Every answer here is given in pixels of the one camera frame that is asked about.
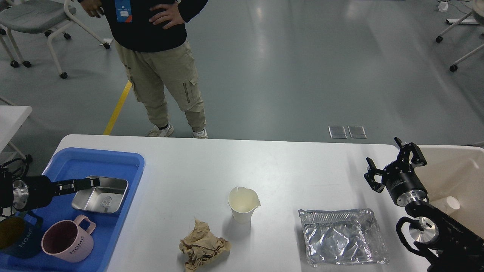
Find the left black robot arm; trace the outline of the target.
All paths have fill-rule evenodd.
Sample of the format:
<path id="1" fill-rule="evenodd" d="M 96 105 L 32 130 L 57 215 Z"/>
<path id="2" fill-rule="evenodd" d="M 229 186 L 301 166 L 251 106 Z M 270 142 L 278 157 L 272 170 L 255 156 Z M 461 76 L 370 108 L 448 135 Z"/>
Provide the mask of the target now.
<path id="1" fill-rule="evenodd" d="M 99 178 L 51 181 L 45 175 L 27 176 L 31 158 L 14 158 L 1 164 L 1 209 L 18 212 L 48 206 L 54 197 L 100 186 Z"/>

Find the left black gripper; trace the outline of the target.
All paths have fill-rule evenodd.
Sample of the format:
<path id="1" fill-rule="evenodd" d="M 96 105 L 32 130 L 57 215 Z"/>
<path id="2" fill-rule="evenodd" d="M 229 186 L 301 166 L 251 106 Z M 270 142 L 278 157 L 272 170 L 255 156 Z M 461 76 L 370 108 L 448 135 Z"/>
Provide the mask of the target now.
<path id="1" fill-rule="evenodd" d="M 100 186 L 99 178 L 68 179 L 52 182 L 45 175 L 24 177 L 15 180 L 13 207 L 17 211 L 28 211 L 48 206 L 55 195 L 67 195 Z"/>

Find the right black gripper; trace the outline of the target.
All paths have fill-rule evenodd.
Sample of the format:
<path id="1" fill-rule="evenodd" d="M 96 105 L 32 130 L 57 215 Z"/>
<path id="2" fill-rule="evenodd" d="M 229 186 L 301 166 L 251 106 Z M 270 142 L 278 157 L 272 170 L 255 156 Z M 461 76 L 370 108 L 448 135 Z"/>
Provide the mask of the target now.
<path id="1" fill-rule="evenodd" d="M 415 143 L 403 144 L 401 139 L 394 137 L 399 147 L 396 161 L 387 165 L 384 169 L 378 169 L 374 161 L 367 157 L 368 171 L 364 178 L 377 193 L 381 193 L 385 187 L 395 205 L 404 207 L 411 202 L 428 198 L 427 189 L 415 174 L 414 167 L 427 165 L 421 149 Z M 375 176 L 384 177 L 383 182 L 377 182 Z"/>

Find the person's left hand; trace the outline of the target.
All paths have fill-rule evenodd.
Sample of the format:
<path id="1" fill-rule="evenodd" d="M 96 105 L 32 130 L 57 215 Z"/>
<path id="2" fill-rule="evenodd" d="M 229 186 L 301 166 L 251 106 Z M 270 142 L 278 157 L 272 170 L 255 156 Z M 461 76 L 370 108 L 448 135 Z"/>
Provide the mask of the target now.
<path id="1" fill-rule="evenodd" d="M 150 19 L 150 23 L 153 25 L 164 24 L 163 29 L 169 29 L 176 25 L 185 24 L 185 20 L 182 18 L 179 8 L 179 3 L 175 1 L 171 5 L 160 4 L 150 7 L 150 11 L 156 11 Z"/>

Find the person's right hand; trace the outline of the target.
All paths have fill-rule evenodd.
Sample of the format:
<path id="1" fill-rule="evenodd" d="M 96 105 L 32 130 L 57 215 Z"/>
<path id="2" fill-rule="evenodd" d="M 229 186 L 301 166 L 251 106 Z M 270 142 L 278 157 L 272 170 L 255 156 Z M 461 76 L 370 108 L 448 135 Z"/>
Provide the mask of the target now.
<path id="1" fill-rule="evenodd" d="M 104 16 L 101 0 L 82 0 L 80 5 L 90 17 L 101 18 Z"/>

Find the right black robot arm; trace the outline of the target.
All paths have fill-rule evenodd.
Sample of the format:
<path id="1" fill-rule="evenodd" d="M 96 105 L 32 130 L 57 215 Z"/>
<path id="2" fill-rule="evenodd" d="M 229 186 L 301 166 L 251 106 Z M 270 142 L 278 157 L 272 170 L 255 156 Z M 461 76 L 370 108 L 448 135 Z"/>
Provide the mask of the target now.
<path id="1" fill-rule="evenodd" d="M 427 164 L 422 151 L 413 142 L 394 140 L 399 148 L 397 158 L 379 169 L 367 157 L 364 178 L 377 193 L 387 189 L 393 203 L 405 209 L 407 216 L 396 224 L 399 241 L 429 262 L 429 272 L 482 272 L 483 239 L 430 204 L 428 191 L 415 172 L 415 167 Z"/>

